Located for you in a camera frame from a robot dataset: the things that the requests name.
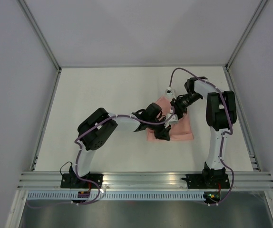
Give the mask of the pink cloth napkin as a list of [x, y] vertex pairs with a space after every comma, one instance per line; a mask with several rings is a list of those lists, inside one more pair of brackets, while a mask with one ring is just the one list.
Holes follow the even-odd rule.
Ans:
[[[170, 113], [171, 104], [166, 96], [160, 97], [155, 103], [161, 107], [161, 115]], [[184, 114], [178, 123], [171, 125], [169, 135], [170, 141], [192, 141], [194, 139], [188, 114]]]

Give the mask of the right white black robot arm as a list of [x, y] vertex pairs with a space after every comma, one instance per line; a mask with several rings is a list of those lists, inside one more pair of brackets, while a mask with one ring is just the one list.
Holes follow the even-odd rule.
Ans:
[[231, 90], [218, 89], [206, 77], [188, 79], [185, 89], [187, 93], [172, 99], [170, 104], [177, 118], [182, 119], [194, 102], [206, 100], [205, 117], [210, 127], [210, 147], [202, 172], [187, 174], [182, 180], [189, 189], [229, 189], [223, 154], [227, 136], [233, 134], [233, 124], [237, 120], [235, 94]]

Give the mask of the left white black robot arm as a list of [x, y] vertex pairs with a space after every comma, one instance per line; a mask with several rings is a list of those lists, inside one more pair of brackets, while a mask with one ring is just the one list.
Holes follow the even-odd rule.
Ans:
[[163, 115], [156, 103], [146, 109], [131, 114], [112, 114], [104, 108], [97, 109], [78, 127], [78, 137], [74, 141], [80, 149], [75, 163], [67, 174], [62, 175], [62, 189], [99, 189], [103, 183], [102, 174], [90, 173], [95, 152], [100, 149], [116, 130], [139, 132], [150, 129], [158, 139], [170, 140], [171, 125], [177, 121], [174, 108]]

